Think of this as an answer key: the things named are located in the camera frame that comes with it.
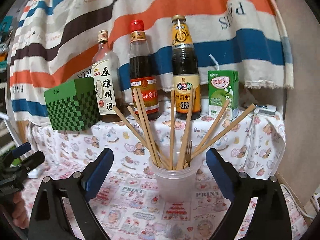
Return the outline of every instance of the hand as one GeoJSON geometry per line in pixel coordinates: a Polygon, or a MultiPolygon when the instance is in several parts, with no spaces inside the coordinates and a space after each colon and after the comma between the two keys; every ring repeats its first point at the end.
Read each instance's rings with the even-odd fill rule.
{"type": "Polygon", "coordinates": [[[25,229],[29,226],[29,219],[27,217],[26,208],[24,207],[25,202],[21,192],[17,192],[13,195],[13,202],[15,203],[15,209],[12,213],[13,223],[16,227],[25,229]]]}

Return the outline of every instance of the striped curtain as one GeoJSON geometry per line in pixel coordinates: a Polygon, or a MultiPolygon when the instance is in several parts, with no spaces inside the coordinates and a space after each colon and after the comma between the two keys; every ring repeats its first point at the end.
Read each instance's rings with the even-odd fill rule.
{"type": "Polygon", "coordinates": [[[288,37],[279,32],[270,0],[29,0],[12,46],[10,86],[16,120],[50,123],[44,91],[91,75],[97,33],[108,30],[119,57],[121,88],[132,102],[129,82],[129,23],[142,19],[158,89],[172,89],[171,17],[186,16],[198,57],[201,84],[214,69],[239,71],[247,87],[293,86],[288,37]]]}

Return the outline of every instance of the checkered box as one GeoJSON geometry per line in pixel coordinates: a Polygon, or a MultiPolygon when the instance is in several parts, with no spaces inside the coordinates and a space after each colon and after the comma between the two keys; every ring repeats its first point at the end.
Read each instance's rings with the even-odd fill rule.
{"type": "Polygon", "coordinates": [[[93,77],[74,79],[44,92],[54,130],[87,130],[100,120],[93,77]]]}

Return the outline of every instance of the milk carton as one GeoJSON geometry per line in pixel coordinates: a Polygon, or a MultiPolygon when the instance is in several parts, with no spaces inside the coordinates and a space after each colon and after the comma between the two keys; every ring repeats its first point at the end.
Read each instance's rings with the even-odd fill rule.
{"type": "Polygon", "coordinates": [[[217,117],[226,99],[230,103],[222,116],[232,120],[237,117],[239,97],[239,75],[234,70],[208,71],[209,115],[217,117]]]}

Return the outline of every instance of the green box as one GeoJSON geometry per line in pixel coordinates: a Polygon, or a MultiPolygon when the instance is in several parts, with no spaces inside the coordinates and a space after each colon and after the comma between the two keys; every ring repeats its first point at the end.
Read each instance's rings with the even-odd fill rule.
{"type": "Polygon", "coordinates": [[[93,77],[78,78],[44,92],[54,130],[87,130],[100,120],[93,77]]]}
{"type": "Polygon", "coordinates": [[[230,103],[222,118],[233,120],[239,113],[239,74],[234,70],[208,71],[209,115],[217,117],[225,100],[230,103]]]}

